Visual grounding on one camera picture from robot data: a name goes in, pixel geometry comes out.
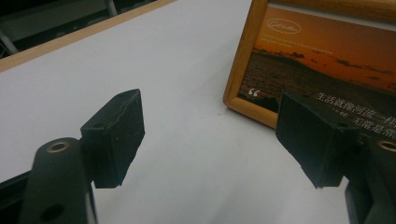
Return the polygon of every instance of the white surface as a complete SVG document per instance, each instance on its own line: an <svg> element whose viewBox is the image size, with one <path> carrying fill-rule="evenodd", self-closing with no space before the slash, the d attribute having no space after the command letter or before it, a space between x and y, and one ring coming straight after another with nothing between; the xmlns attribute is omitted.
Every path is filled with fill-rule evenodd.
<svg viewBox="0 0 396 224"><path fill-rule="evenodd" d="M142 91L146 136L102 224L348 223L344 189L314 189L274 130L222 103L246 0L178 0L0 74L0 181L115 94Z"/></svg>

